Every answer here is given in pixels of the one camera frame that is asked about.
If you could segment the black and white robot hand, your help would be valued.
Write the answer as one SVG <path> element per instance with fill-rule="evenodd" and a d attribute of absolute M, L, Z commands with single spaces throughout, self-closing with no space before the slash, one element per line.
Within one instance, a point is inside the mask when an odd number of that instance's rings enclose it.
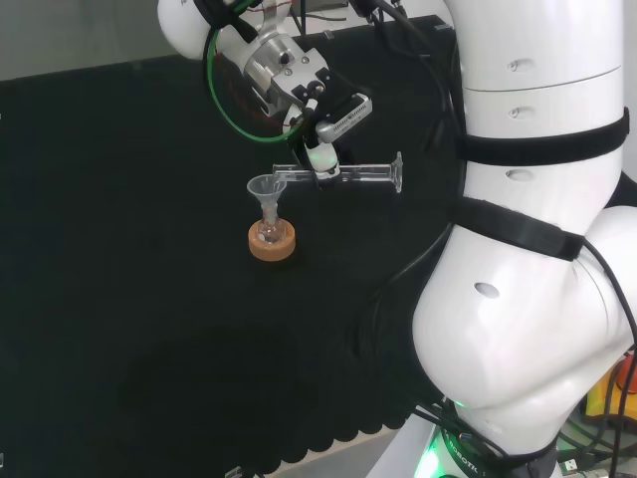
<path fill-rule="evenodd" d="M 371 115 L 373 103 L 365 88 L 335 69 L 320 70 L 318 79 L 322 89 L 316 87 L 306 103 L 310 125 L 295 153 L 312 172 L 312 182 L 330 188 L 345 180 L 338 142 Z"/>

